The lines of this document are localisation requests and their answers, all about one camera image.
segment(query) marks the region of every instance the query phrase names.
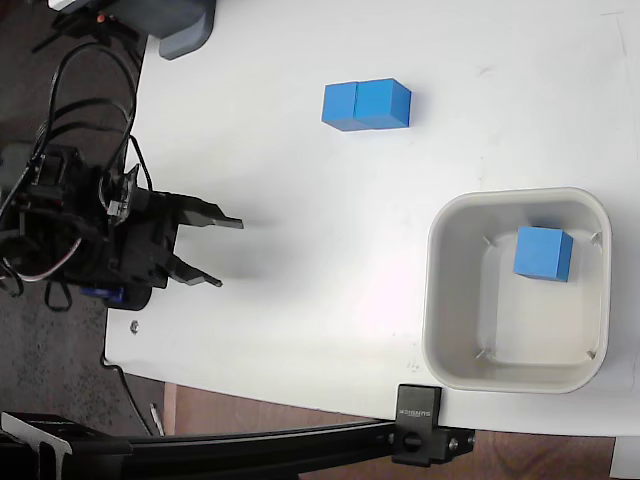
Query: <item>blue cube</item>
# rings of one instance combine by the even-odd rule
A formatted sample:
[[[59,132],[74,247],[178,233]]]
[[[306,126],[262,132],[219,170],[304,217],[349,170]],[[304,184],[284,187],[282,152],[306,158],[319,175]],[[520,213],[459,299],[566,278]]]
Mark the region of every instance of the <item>blue cube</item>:
[[[573,238],[556,228],[520,227],[513,271],[518,275],[569,280]]]
[[[358,84],[355,118],[369,128],[409,126],[411,91],[393,78]]]
[[[369,128],[354,118],[357,91],[357,82],[327,85],[324,89],[322,121],[343,132]]]

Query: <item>dark floor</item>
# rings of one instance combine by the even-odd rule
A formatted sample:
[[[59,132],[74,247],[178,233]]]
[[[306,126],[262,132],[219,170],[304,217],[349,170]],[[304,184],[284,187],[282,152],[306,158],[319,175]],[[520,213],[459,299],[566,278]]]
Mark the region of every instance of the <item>dark floor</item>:
[[[46,2],[0,0],[0,149],[30,141],[43,121],[51,77],[64,54],[84,40],[64,38],[37,55],[30,48],[47,36],[55,14]],[[60,105],[88,96],[115,96],[125,105],[119,72],[89,52],[64,76]],[[111,112],[88,118],[116,122]],[[69,134],[60,143],[79,146],[89,163],[100,163],[117,138]],[[43,304],[44,284],[26,286],[11,299],[0,292],[0,410],[56,413],[106,433],[142,434],[117,374],[100,368],[106,309],[74,295],[69,313],[52,313]],[[128,377],[134,396],[148,415],[150,402],[162,405],[163,384]]]

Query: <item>white table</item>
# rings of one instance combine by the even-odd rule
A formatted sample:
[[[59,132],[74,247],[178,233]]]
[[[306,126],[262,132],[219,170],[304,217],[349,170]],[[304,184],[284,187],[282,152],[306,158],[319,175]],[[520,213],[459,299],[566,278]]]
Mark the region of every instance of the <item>white table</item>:
[[[219,0],[198,52],[167,62],[150,42],[134,132],[154,185],[218,203],[246,230],[182,227],[176,253],[224,287],[171,281],[143,311],[111,311],[107,357],[393,418],[398,384],[438,384],[421,347],[438,210],[470,191],[577,186],[614,232],[600,373],[566,395],[448,390],[440,421],[640,435],[638,25],[631,0]],[[414,93],[411,128],[320,122],[326,84],[387,77]]]

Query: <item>plastic bin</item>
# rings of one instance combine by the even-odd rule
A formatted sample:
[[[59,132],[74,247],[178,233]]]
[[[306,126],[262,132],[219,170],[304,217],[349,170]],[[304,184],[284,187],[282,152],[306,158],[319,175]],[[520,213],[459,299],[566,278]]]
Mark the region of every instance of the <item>plastic bin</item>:
[[[574,238],[569,281],[513,272],[518,228]],[[553,188],[463,195],[429,236],[423,348],[444,385],[566,393],[598,371],[607,350],[611,224],[591,194]]]

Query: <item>wooden floor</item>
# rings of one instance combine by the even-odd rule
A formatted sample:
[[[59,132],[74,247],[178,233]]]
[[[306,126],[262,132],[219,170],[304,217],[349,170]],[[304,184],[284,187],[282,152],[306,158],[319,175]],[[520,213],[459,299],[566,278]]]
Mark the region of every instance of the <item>wooden floor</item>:
[[[335,413],[285,407],[168,386],[165,427],[175,433],[232,433],[279,430],[360,420]],[[447,465],[421,469],[394,465],[388,458],[303,475],[342,479],[605,479],[613,438],[555,437],[478,432],[475,451]]]

